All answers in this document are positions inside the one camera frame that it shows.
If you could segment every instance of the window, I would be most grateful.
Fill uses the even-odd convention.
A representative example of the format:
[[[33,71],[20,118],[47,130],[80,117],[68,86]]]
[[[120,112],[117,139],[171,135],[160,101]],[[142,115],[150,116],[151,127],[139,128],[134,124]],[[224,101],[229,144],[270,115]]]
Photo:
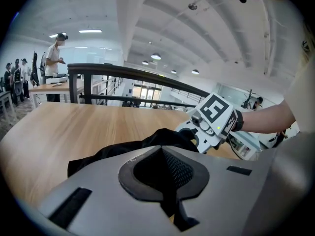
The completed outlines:
[[[160,95],[161,95],[160,90],[154,90],[153,100],[159,100]]]
[[[132,97],[140,98],[141,87],[133,87]]]

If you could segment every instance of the floor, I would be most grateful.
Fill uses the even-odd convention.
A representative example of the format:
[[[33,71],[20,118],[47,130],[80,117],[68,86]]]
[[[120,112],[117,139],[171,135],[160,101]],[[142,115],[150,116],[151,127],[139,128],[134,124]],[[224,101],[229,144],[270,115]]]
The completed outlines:
[[[37,101],[38,102],[45,102],[47,101],[46,99],[46,95],[38,95],[37,97]],[[24,116],[26,116],[28,113],[30,113],[32,111],[32,101],[31,98],[30,99],[26,99],[24,98],[24,102],[20,102],[20,99],[18,98],[18,106],[14,107],[15,109],[15,113],[16,113],[16,117],[19,120],[21,120]],[[2,108],[0,108],[0,141],[2,140],[2,138],[6,135],[6,133],[17,123],[17,121],[14,120],[12,114],[11,114],[11,109],[10,109],[10,105],[9,102],[6,102],[6,109],[9,115],[9,118],[12,122],[13,125],[10,125],[6,122],[6,119],[4,117]]]

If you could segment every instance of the black bag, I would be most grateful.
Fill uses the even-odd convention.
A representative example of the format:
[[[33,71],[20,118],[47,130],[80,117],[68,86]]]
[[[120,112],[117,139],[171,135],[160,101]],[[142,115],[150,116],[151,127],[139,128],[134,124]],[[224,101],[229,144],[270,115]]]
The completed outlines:
[[[13,88],[17,96],[22,93],[22,82],[21,82],[21,68],[18,68],[13,73]]]
[[[168,145],[199,153],[197,147],[191,142],[190,139],[191,137],[186,136],[186,134],[184,133],[172,131],[167,128],[159,129],[152,136],[149,136],[142,141],[110,145],[102,148],[93,156],[70,161],[68,164],[68,177],[72,176],[85,166],[98,160],[125,154],[136,149],[146,148],[150,146]]]

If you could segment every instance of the wooden table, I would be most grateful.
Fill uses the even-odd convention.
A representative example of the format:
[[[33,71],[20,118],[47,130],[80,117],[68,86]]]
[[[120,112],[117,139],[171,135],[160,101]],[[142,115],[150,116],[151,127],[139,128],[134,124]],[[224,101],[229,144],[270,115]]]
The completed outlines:
[[[67,99],[67,94],[70,92],[70,86],[69,86],[69,82],[64,82],[61,86],[56,86],[54,87],[55,84],[44,84],[44,85],[40,85],[38,87],[32,88],[30,89],[30,96],[31,99],[33,101],[33,106],[34,108],[38,107],[38,103],[37,103],[37,98],[36,95],[37,94],[63,94],[64,96],[64,101],[68,102]],[[84,85],[83,85],[83,81],[80,79],[77,79],[77,97],[78,97],[78,102],[80,102],[79,100],[79,95],[84,91]]]
[[[15,111],[14,111],[14,107],[13,107],[13,103],[12,103],[12,99],[11,99],[11,93],[9,91],[1,92],[0,93],[0,101],[2,103],[2,109],[3,109],[4,117],[5,117],[6,121],[8,122],[8,124],[11,124],[9,116],[8,116],[8,113],[7,113],[6,108],[5,108],[5,99],[6,98],[8,98],[8,100],[9,100],[11,112],[13,114],[14,119],[16,121],[18,119],[16,118],[16,114],[15,114]]]
[[[67,178],[69,161],[160,128],[175,130],[188,118],[180,111],[45,102],[0,142],[1,170],[13,194],[36,206]]]

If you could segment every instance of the hand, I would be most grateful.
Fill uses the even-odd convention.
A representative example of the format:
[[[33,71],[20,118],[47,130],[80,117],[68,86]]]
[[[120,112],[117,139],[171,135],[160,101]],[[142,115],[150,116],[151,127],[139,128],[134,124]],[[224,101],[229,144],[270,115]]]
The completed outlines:
[[[63,58],[60,58],[60,59],[58,60],[58,62],[61,63],[61,64],[65,64]]]

